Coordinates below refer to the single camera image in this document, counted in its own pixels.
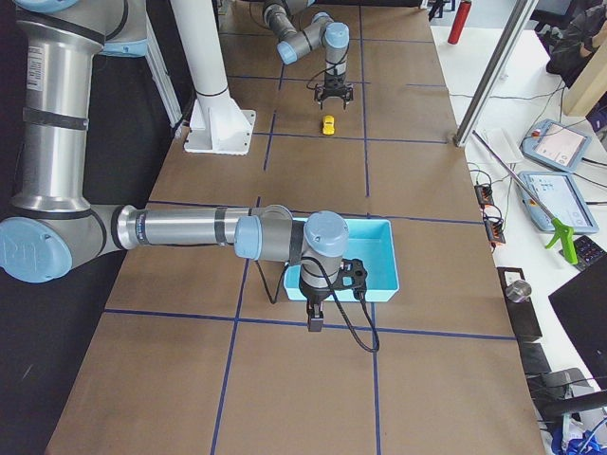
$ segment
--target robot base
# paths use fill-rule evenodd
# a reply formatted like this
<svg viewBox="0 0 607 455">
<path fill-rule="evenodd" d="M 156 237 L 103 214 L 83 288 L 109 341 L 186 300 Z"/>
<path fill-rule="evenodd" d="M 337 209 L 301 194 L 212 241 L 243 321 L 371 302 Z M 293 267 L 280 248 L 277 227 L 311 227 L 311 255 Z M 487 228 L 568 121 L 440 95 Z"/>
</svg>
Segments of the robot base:
<svg viewBox="0 0 607 455">
<path fill-rule="evenodd" d="M 209 108 L 208 115 L 203 117 L 200 103 L 196 100 L 190 121 L 191 131 L 184 144 L 186 152 L 223 155 L 248 153 L 256 113 L 241 110 L 233 100 L 230 101 L 233 106 L 226 118 L 226 111 L 222 109 L 223 112 L 217 112 L 212 108 Z M 205 122 L 205 117 L 209 119 L 208 123 Z"/>
</svg>

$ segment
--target person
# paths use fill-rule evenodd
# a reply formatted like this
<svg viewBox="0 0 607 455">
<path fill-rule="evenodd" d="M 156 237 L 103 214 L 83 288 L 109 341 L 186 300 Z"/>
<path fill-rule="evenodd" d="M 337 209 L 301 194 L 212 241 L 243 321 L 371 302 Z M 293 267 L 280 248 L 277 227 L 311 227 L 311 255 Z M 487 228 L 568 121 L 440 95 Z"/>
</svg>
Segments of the person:
<svg viewBox="0 0 607 455">
<path fill-rule="evenodd" d="M 571 21 L 550 52 L 546 71 L 571 87 L 607 40 L 607 4 L 585 10 Z M 595 132 L 607 126 L 607 93 L 586 116 Z"/>
</svg>

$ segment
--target blue tray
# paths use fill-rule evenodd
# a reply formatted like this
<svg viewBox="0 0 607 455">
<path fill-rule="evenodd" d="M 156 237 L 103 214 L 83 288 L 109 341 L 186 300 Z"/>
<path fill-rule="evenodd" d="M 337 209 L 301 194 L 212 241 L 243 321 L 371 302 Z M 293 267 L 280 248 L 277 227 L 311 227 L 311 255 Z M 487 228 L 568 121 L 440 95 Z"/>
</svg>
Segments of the blue tray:
<svg viewBox="0 0 607 455">
<path fill-rule="evenodd" d="M 392 227 L 388 220 L 345 220 L 350 231 L 345 259 L 361 259 L 367 276 L 368 301 L 388 301 L 398 290 L 398 273 Z M 300 292 L 300 266 L 290 267 L 285 274 L 285 290 L 290 300 L 305 300 Z M 337 291 L 341 301 L 356 301 L 351 290 Z"/>
</svg>

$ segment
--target green handle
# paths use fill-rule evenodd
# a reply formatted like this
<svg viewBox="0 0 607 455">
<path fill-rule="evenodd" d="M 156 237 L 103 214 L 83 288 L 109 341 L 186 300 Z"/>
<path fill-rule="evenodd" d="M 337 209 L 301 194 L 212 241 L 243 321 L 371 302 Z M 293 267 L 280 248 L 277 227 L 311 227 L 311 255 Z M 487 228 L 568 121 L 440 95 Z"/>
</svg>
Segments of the green handle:
<svg viewBox="0 0 607 455">
<path fill-rule="evenodd" d="M 559 218 L 553 218 L 550 221 L 554 226 L 554 237 L 546 245 L 546 249 L 551 248 L 558 240 L 561 240 L 562 254 L 565 260 L 570 264 L 577 264 L 578 254 L 576 253 L 576 246 L 573 245 L 573 228 L 564 224 Z"/>
</svg>

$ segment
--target red bottle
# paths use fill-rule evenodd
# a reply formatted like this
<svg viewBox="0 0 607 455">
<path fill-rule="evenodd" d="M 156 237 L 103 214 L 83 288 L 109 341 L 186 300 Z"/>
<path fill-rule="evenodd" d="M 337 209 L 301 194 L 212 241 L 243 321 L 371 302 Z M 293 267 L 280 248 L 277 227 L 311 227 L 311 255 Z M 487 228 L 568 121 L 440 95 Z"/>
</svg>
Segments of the red bottle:
<svg viewBox="0 0 607 455">
<path fill-rule="evenodd" d="M 468 13 L 470 12 L 471 6 L 471 0 L 462 0 L 460 2 L 459 8 L 457 9 L 457 14 L 455 14 L 455 20 L 453 21 L 453 27 L 451 27 L 449 39 L 447 40 L 447 43 L 449 43 L 450 45 L 456 45 L 459 41 L 459 37 L 462 34 L 462 30 L 464 29 L 466 19 L 468 19 Z"/>
</svg>

